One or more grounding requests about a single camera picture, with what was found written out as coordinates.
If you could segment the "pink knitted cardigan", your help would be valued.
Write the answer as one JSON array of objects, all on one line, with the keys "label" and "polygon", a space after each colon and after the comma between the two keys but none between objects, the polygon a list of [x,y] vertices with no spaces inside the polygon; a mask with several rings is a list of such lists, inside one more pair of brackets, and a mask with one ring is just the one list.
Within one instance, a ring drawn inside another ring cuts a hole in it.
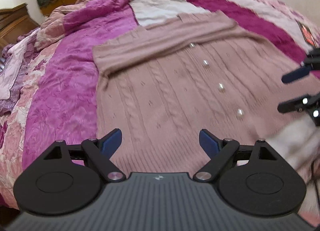
[{"label": "pink knitted cardigan", "polygon": [[319,153],[309,116],[280,102],[309,93],[281,82],[296,63],[217,11],[179,14],[93,48],[99,70],[97,135],[119,128],[112,161],[131,172],[189,172],[208,162],[199,132],[245,145],[266,139],[304,179]]}]

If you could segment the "red black packet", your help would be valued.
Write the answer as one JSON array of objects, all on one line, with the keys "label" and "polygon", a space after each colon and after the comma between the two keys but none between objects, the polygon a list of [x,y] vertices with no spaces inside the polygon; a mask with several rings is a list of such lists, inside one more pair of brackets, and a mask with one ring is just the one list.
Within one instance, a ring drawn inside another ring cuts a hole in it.
[{"label": "red black packet", "polygon": [[313,48],[317,48],[317,43],[315,41],[315,38],[310,30],[310,28],[308,26],[306,26],[305,24],[301,23],[301,22],[297,22],[300,28],[300,31],[303,35],[303,38],[305,40],[305,42],[309,45],[312,46]]}]

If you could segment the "patchwork purple white quilt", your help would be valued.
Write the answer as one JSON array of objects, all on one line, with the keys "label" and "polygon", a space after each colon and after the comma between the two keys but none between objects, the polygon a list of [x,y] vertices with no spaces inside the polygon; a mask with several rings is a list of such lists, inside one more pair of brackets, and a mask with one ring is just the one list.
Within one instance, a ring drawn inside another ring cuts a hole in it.
[{"label": "patchwork purple white quilt", "polygon": [[54,140],[76,144],[114,128],[112,161],[124,172],[187,171],[208,162],[202,128],[251,144],[265,138],[308,187],[319,128],[277,105],[319,91],[319,73],[284,85],[316,25],[276,0],[80,0],[59,9],[8,57],[27,61],[22,95],[1,117],[1,204]]}]

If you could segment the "lilac floral pillow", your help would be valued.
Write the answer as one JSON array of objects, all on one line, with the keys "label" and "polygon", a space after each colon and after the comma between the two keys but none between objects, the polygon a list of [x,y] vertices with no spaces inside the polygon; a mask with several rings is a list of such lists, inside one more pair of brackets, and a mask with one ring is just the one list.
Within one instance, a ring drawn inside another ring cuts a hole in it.
[{"label": "lilac floral pillow", "polygon": [[1,56],[1,116],[12,113],[21,97],[24,78],[29,73],[30,62],[39,55],[35,41],[39,29],[18,38],[16,44],[7,45]]}]

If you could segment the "dark wooden headboard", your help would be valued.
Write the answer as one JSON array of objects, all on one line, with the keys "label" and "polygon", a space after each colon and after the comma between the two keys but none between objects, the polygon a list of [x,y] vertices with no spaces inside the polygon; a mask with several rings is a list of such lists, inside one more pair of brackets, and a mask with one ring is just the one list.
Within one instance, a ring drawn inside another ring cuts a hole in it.
[{"label": "dark wooden headboard", "polygon": [[30,17],[26,3],[11,9],[1,9],[0,15],[1,50],[9,44],[15,44],[19,36],[39,27]]}]

